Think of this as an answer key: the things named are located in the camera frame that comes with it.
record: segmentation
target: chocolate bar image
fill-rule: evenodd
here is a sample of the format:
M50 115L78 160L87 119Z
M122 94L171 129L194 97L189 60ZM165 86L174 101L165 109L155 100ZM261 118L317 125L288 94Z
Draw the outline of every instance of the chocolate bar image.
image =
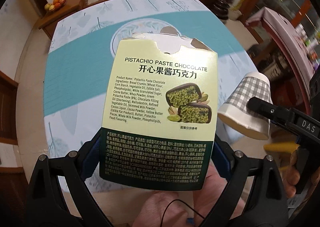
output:
M169 90L165 97L170 106L179 108L201 98L201 91L194 83L187 83Z
M181 117L181 122L209 123L212 110L210 106L202 103L190 103L179 107L178 115Z

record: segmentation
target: metal screw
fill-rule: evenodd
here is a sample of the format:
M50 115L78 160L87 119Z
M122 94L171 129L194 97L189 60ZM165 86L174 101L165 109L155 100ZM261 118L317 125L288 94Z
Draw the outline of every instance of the metal screw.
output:
M273 156L267 155L267 156L266 156L266 159L269 160L269 161L273 161Z
M240 151L240 150L237 150L237 151L235 152L235 155L236 155L238 158L242 158L242 157L243 157L243 152Z
M70 158L74 158L77 154L78 154L78 152L73 150L73 151L70 151L68 155L69 155Z
M42 155L39 156L38 159L39 159L40 161L44 161L44 160L45 160L45 157L46 157L46 155L43 155L43 154L42 154Z

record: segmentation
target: pistachio paste chocolate box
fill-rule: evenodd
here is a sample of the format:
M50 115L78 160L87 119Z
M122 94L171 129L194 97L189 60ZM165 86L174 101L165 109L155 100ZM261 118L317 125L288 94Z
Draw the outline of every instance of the pistachio paste chocolate box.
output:
M218 105L217 54L168 34L120 41L100 129L100 177L154 190L199 190Z

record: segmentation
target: checkered paper cup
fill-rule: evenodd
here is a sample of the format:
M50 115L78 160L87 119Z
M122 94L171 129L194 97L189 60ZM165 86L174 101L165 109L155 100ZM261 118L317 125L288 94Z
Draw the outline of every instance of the checkered paper cup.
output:
M218 110L218 117L231 128L257 140L269 138L270 120L250 111L247 103L252 97L272 103L270 82L259 72L244 76L236 90Z

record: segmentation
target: teal stripe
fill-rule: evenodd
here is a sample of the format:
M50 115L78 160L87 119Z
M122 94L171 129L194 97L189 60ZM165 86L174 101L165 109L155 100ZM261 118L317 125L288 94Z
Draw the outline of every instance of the teal stripe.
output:
M229 30L209 11L157 14L148 18L166 21L183 35L199 39L216 51L218 57L243 51ZM129 21L82 36L49 54L44 79L44 116L107 91L113 64L110 41L116 30Z

